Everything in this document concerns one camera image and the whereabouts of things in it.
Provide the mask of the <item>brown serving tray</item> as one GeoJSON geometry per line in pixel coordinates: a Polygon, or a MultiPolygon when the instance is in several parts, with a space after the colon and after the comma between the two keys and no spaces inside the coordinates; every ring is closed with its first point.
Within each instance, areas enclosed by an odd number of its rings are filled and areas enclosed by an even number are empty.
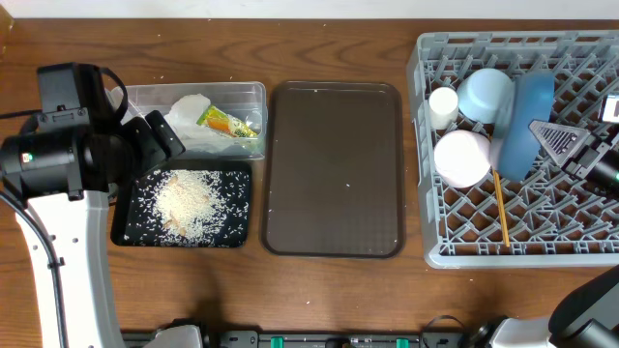
{"type": "Polygon", "coordinates": [[[388,259],[405,241],[402,106],[387,83],[273,92],[262,245],[278,256],[388,259]]]}

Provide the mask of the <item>pink bowl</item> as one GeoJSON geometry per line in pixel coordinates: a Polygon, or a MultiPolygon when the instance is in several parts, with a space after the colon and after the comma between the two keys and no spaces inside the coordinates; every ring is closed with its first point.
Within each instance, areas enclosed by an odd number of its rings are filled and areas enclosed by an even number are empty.
{"type": "Polygon", "coordinates": [[[435,145],[435,170],[451,187],[465,189],[482,181],[490,171],[490,141],[469,130],[446,133],[435,145]]]}

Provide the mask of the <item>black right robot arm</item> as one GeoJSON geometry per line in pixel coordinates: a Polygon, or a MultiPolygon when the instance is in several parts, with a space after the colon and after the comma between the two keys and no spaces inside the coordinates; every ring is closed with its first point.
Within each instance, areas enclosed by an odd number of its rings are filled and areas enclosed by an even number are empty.
{"type": "MultiPolygon", "coordinates": [[[[529,129],[555,164],[595,193],[618,199],[618,130],[605,139],[589,130],[534,121],[529,129]]],[[[466,334],[460,347],[601,347],[618,345],[618,268],[613,267],[571,292],[548,318],[506,316],[466,334]]]]}

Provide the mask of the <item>light blue small bowl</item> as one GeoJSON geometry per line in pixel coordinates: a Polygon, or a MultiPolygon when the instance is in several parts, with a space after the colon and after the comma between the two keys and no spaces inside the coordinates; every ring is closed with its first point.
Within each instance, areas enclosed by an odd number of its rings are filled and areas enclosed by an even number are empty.
{"type": "Polygon", "coordinates": [[[457,88],[459,111],[470,120],[494,124],[513,87],[514,82],[497,69],[475,71],[457,88]]]}

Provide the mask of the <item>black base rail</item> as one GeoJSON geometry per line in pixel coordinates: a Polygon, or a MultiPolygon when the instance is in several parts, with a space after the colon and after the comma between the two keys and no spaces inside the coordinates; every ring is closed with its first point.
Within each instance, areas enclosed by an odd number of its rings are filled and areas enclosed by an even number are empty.
{"type": "MultiPolygon", "coordinates": [[[[127,347],[143,347],[155,338],[155,333],[121,333],[127,347]]],[[[427,347],[457,348],[462,333],[423,333],[427,347]]],[[[370,333],[257,333],[253,331],[230,331],[207,333],[205,347],[219,348],[396,348],[426,347],[417,334],[370,334],[370,333]]]]}

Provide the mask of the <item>clear plastic bin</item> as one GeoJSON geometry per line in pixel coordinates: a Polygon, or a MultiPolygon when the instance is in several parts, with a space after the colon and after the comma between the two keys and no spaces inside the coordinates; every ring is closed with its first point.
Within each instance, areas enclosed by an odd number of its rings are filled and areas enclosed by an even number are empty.
{"type": "Polygon", "coordinates": [[[171,106],[187,95],[201,94],[223,112],[246,123],[256,138],[229,137],[229,146],[219,153],[190,151],[184,159],[258,160],[265,155],[268,109],[266,89],[257,81],[211,82],[133,85],[127,88],[128,110],[122,119],[127,123],[133,117],[145,117],[158,110],[165,116],[171,106]]]}

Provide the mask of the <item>grey dishwasher rack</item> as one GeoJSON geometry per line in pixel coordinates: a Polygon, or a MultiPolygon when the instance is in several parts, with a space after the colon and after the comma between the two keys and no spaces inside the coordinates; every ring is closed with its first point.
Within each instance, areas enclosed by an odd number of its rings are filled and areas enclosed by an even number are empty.
{"type": "Polygon", "coordinates": [[[436,269],[605,267],[618,262],[618,205],[589,192],[546,154],[522,182],[491,175],[453,188],[435,170],[440,132],[428,97],[471,73],[554,76],[554,122],[607,136],[599,107],[618,89],[616,31],[452,32],[420,36],[407,64],[419,163],[418,197],[427,263],[436,269]]]}

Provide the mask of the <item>green yellow snack wrapper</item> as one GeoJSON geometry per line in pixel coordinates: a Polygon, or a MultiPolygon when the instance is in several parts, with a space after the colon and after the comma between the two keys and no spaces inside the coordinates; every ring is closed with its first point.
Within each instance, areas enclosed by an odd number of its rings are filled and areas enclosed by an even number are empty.
{"type": "Polygon", "coordinates": [[[240,119],[210,105],[197,119],[196,124],[219,131],[231,137],[256,138],[258,134],[240,119]]]}

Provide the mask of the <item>cream plastic cup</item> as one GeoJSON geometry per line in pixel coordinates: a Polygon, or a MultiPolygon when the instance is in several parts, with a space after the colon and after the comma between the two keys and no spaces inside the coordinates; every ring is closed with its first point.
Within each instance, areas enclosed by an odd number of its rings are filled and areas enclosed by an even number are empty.
{"type": "Polygon", "coordinates": [[[458,95],[450,87],[439,87],[428,98],[431,126],[435,130],[444,130],[458,115],[458,95]]]}

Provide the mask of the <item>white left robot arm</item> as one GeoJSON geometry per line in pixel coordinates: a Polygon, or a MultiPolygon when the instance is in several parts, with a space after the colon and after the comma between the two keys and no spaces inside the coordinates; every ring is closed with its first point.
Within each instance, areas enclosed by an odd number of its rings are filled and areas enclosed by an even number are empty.
{"type": "Polygon", "coordinates": [[[184,152],[158,111],[7,138],[4,190],[29,247],[45,347],[124,347],[107,260],[108,186],[184,152]]]}

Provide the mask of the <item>dark blue plate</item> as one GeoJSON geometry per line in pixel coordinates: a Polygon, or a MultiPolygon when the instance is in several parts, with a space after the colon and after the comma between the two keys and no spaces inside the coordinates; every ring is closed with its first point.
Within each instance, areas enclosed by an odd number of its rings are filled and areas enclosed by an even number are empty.
{"type": "Polygon", "coordinates": [[[489,147],[491,166],[513,182],[525,179],[541,145],[529,125],[548,122],[554,103],[551,72],[528,72],[516,78],[502,96],[489,147]]]}

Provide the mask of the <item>white napkin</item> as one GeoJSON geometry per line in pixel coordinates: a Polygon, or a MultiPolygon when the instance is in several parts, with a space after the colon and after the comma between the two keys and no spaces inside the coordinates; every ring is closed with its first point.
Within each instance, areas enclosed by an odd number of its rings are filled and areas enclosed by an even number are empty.
{"type": "Polygon", "coordinates": [[[229,137],[197,124],[211,101],[201,95],[187,95],[175,102],[164,116],[187,150],[219,153],[229,146],[229,137]]]}

